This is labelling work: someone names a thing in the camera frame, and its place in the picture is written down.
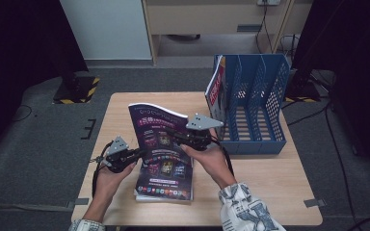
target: black cable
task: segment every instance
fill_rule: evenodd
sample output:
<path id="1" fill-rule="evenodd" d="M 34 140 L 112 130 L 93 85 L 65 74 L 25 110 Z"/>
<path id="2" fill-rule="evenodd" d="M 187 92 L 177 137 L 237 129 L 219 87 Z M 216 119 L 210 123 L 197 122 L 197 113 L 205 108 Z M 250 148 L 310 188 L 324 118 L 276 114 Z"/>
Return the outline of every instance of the black cable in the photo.
<path id="1" fill-rule="evenodd" d="M 327 104 L 327 106 L 324 108 L 324 114 L 326 116 L 326 122 L 327 122 L 327 126 L 329 127 L 329 131 L 330 131 L 330 135 L 331 135 L 331 138 L 332 138 L 332 142 L 334 144 L 334 148 L 335 148 L 335 152 L 337 154 L 337 157 L 338 157 L 338 161 L 339 161 L 339 164 L 341 166 L 341 171 L 342 171 L 342 175 L 344 177 L 344 185 L 345 185 L 345 191 L 347 193 L 347 198 L 348 198 L 348 203 L 350 205 L 350 210 L 351 210 L 351 215 L 353 216 L 353 220 L 354 220 L 354 223 L 357 224 L 357 218 L 356 218 L 356 213 L 354 212 L 354 207 L 353 207 L 353 199 L 351 198 L 351 194 L 350 194 L 350 189 L 348 187 L 348 179 L 347 179 L 347 173 L 345 171 L 345 168 L 344 168 L 344 164 L 342 162 L 342 158 L 341 158 L 341 154 L 338 150 L 338 145 L 337 145 L 337 142 L 335 141 L 335 137 L 334 137 L 334 134 L 332 132 L 332 129 L 331 129 L 331 125 L 330 125 L 330 120 L 329 120 L 329 113 L 328 113 L 328 108 L 329 108 L 329 105 L 331 104 L 331 101 L 329 102 L 329 104 Z"/>
<path id="2" fill-rule="evenodd" d="M 289 104 L 287 104 L 287 105 L 285 105 L 285 106 L 281 107 L 281 109 L 283 110 L 283 109 L 285 109 L 285 108 L 287 108 L 287 107 L 290 107 L 291 105 L 293 105 L 293 104 L 295 104 L 295 103 L 297 103 L 297 102 L 299 102 L 299 101 L 291 102 L 291 103 L 289 103 Z"/>
<path id="3" fill-rule="evenodd" d="M 308 119 L 308 118 L 311 118 L 311 117 L 314 117 L 314 116 L 317 116 L 317 115 L 321 114 L 329 106 L 330 103 L 331 103 L 331 101 L 322 110 L 320 110 L 318 112 L 315 112 L 315 113 L 313 113 L 311 115 L 307 115 L 307 116 L 302 117 L 302 118 L 299 118 L 299 119 L 297 119 L 297 120 L 295 120 L 295 121 L 293 121 L 291 123 L 287 123 L 287 126 L 294 125 L 294 124 L 299 123 L 299 122 L 301 122 L 301 121 L 303 121 L 305 119 Z"/>
<path id="4" fill-rule="evenodd" d="M 104 159 L 104 153 L 106 152 L 107 148 L 109 148 L 109 147 L 111 146 L 111 144 L 113 144 L 113 142 L 112 142 L 112 141 L 111 141 L 111 142 L 109 142 L 109 143 L 107 143 L 107 144 L 104 146 L 103 151 L 101 152 L 101 155 L 100 155 L 99 157 L 97 157 L 97 158 L 92 159 L 92 160 L 90 160 L 90 161 L 89 161 L 89 163 L 92 163 L 92 162 L 93 162 L 93 160 L 97 161 L 97 167 L 95 168 L 94 175 L 92 176 L 92 179 L 93 179 L 93 180 L 92 180 L 92 197 L 94 197 L 94 195 L 95 195 L 95 188 L 96 188 L 96 186 L 97 186 L 97 177 L 98 177 L 98 172 L 99 172 L 100 170 L 102 170 L 104 167 L 106 167 L 106 166 L 100 167 L 101 162 L 102 162 L 102 160 Z"/>
<path id="5" fill-rule="evenodd" d="M 359 223 L 356 223 L 354 226 L 352 226 L 351 228 L 349 228 L 347 231 L 352 231 L 354 230 L 355 228 L 359 228 L 362 224 L 364 223 L 367 223 L 370 221 L 370 218 L 366 218 L 366 219 L 363 219 L 362 221 L 360 221 Z"/>
<path id="6" fill-rule="evenodd" d="M 215 144 L 217 144 L 221 148 L 222 152 L 225 155 L 225 159 L 226 159 L 226 162 L 227 162 L 227 168 L 229 168 L 230 173 L 232 173 L 232 175 L 234 176 L 235 173 L 233 172 L 233 165 L 232 165 L 232 162 L 230 161 L 229 153 L 227 153 L 227 150 L 222 146 L 222 144 L 219 142 L 218 138 L 216 138 L 214 136 L 211 136 L 211 138 L 213 138 L 213 139 L 211 139 L 212 142 L 214 142 Z"/>
<path id="7" fill-rule="evenodd" d="M 263 5 L 264 5 L 264 14 L 263 14 L 262 22 L 260 24 L 260 31 L 261 31 L 261 28 L 264 26 L 264 30 L 266 32 L 267 40 L 269 41 L 270 50 L 271 50 L 271 53 L 272 53 L 273 52 L 273 46 L 272 46 L 272 43 L 270 41 L 269 32 L 267 31 L 267 26 L 266 26 L 267 0 L 263 0 Z M 255 36 L 255 39 L 256 39 L 257 50 L 259 51 L 260 54 L 262 54 L 262 52 L 260 50 L 260 47 L 259 47 L 259 41 L 258 41 L 258 36 L 259 36 L 260 31 L 257 32 L 257 34 Z"/>
<path id="8" fill-rule="evenodd" d="M 296 35 L 286 35 L 286 36 L 283 36 L 283 37 L 281 37 L 281 39 L 280 39 L 280 46 L 281 46 L 281 50 L 280 49 L 278 49 L 277 51 L 282 51 L 283 53 L 284 53 L 284 45 L 283 45 L 283 40 L 284 40 L 284 38 L 289 38 L 289 37 L 291 37 L 291 38 L 293 38 L 294 40 L 295 39 L 297 39 L 297 40 L 299 40 L 300 38 L 299 37 L 297 37 Z M 296 51 L 297 50 L 297 48 L 295 48 L 295 41 L 293 41 L 292 42 L 293 44 L 292 44 L 292 46 L 290 47 L 290 49 L 286 52 L 286 54 L 288 54 L 288 52 L 290 51 L 290 53 L 292 52 L 292 51 Z"/>
<path id="9" fill-rule="evenodd" d="M 290 59 L 291 63 L 294 62 L 294 43 L 295 43 L 296 35 L 293 34 L 293 39 L 291 39 L 291 47 L 290 47 Z"/>
<path id="10" fill-rule="evenodd" d="M 295 104 L 295 103 L 298 103 L 298 102 L 303 102 L 303 101 L 294 101 L 294 102 L 291 102 L 287 105 L 284 105 L 283 107 L 281 107 L 282 109 L 285 109 L 287 107 L 290 107 L 291 105 Z"/>
<path id="11" fill-rule="evenodd" d="M 12 120 L 12 122 L 19 122 L 19 121 L 22 121 L 23 119 L 25 119 L 25 118 L 27 118 L 27 117 L 29 117 L 30 115 L 31 115 L 31 113 L 32 113 L 32 108 L 30 107 L 30 106 L 27 106 L 27 105 L 20 105 L 19 106 L 19 108 L 20 107 L 25 107 L 25 108 L 28 108 L 29 109 L 29 113 L 28 113 L 28 115 L 26 115 L 25 117 L 23 117 L 23 118 L 20 118 L 20 119 L 13 119 Z"/>
<path id="12" fill-rule="evenodd" d="M 267 31 L 267 25 L 266 25 L 267 0 L 265 0 L 265 1 L 263 1 L 263 2 L 264 2 L 264 15 L 263 15 L 264 30 L 266 31 L 267 40 L 269 41 L 269 45 L 270 45 L 270 53 L 273 53 L 273 46 L 272 46 L 272 42 L 270 41 L 270 36 L 269 36 L 269 32 Z"/>

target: yellow black hazard tape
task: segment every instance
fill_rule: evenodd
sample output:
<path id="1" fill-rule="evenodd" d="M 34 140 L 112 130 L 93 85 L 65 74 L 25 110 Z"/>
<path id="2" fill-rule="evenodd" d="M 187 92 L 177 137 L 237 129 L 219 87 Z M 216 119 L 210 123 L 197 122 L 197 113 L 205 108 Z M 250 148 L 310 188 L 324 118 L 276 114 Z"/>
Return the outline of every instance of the yellow black hazard tape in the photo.
<path id="1" fill-rule="evenodd" d="M 100 78 L 98 77 L 81 77 L 79 78 L 80 91 L 82 92 L 77 97 L 71 97 L 69 93 L 64 96 L 53 98 L 55 104 L 74 104 L 74 103 L 88 103 L 92 99 L 95 89 L 97 88 Z"/>
<path id="2" fill-rule="evenodd" d="M 319 102 L 320 98 L 319 97 L 285 97 L 284 99 L 286 102 L 307 102 L 307 103 L 312 103 L 312 102 Z"/>

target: metal bracket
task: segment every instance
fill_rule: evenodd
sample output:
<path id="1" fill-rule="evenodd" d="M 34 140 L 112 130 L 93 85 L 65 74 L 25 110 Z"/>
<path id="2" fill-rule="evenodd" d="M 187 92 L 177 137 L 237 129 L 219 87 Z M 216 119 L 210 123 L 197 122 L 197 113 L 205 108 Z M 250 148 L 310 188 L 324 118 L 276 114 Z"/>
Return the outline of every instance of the metal bracket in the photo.
<path id="1" fill-rule="evenodd" d="M 125 149 L 128 149 L 128 144 L 122 139 L 122 137 L 118 136 L 107 151 L 107 156 L 114 155 Z"/>
<path id="2" fill-rule="evenodd" d="M 222 126 L 224 126 L 223 122 L 207 117 L 205 115 L 195 114 L 195 117 L 187 123 L 186 128 L 201 131 Z"/>

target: magazine cover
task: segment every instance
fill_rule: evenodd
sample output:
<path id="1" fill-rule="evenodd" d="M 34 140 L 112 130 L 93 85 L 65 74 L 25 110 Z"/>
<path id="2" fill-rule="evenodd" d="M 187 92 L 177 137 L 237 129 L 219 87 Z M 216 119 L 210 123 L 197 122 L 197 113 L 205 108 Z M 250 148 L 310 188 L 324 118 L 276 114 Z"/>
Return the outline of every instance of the magazine cover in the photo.
<path id="1" fill-rule="evenodd" d="M 226 77 L 225 57 L 218 56 L 215 61 L 215 72 L 205 92 L 205 98 L 209 107 L 211 117 L 221 121 L 225 126 L 215 128 L 219 140 L 224 139 L 226 127 Z"/>
<path id="2" fill-rule="evenodd" d="M 128 106 L 139 147 L 146 150 L 136 194 L 145 200 L 192 200 L 192 159 L 167 134 L 170 127 L 185 133 L 186 115 L 153 104 Z"/>

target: patterned sleeve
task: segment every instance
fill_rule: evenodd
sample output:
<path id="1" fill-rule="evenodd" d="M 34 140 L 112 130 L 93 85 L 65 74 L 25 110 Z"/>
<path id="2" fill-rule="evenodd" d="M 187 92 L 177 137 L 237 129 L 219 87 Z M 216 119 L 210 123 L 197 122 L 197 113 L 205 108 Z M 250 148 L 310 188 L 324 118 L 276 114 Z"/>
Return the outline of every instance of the patterned sleeve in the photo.
<path id="1" fill-rule="evenodd" d="M 251 195 L 244 183 L 224 188 L 219 192 L 219 199 L 222 201 L 221 221 L 224 231 L 285 231 L 270 216 L 266 204 Z"/>
<path id="2" fill-rule="evenodd" d="M 105 231 L 105 230 L 106 227 L 104 226 L 104 224 L 88 219 L 77 219 L 68 228 L 68 231 Z"/>

